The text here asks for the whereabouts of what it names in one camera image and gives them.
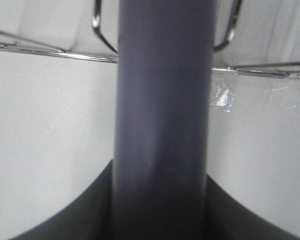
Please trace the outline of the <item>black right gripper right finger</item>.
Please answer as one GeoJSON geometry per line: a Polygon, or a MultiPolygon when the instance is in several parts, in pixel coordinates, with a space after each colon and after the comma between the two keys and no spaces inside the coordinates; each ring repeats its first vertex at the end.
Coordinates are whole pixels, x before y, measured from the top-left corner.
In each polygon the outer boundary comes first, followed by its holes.
{"type": "Polygon", "coordinates": [[[231,197],[209,175],[206,177],[204,216],[207,240],[299,240],[231,197]]]}

